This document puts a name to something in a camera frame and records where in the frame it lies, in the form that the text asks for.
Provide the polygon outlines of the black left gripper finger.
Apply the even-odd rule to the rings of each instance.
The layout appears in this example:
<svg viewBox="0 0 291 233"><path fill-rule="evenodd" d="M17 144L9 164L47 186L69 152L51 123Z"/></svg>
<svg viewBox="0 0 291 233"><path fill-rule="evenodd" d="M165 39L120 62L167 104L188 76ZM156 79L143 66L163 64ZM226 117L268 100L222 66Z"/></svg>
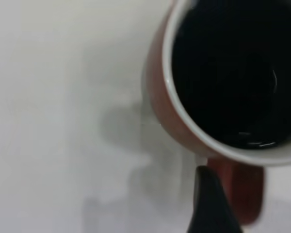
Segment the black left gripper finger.
<svg viewBox="0 0 291 233"><path fill-rule="evenodd" d="M195 172L194 208L189 233L240 233L242 231L218 175L207 166Z"/></svg>

